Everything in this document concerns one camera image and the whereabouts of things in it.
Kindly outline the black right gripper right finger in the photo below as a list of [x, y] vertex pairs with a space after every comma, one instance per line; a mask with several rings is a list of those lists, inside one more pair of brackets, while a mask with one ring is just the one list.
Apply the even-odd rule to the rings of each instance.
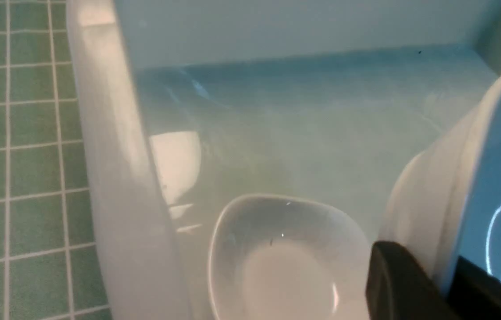
[[462, 320], [501, 320], [501, 281], [460, 256], [448, 305]]

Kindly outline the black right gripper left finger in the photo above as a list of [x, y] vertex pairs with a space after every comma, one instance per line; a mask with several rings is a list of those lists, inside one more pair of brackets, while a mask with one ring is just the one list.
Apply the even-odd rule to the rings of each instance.
[[405, 247], [376, 241], [370, 255], [366, 304], [371, 320], [458, 320]]

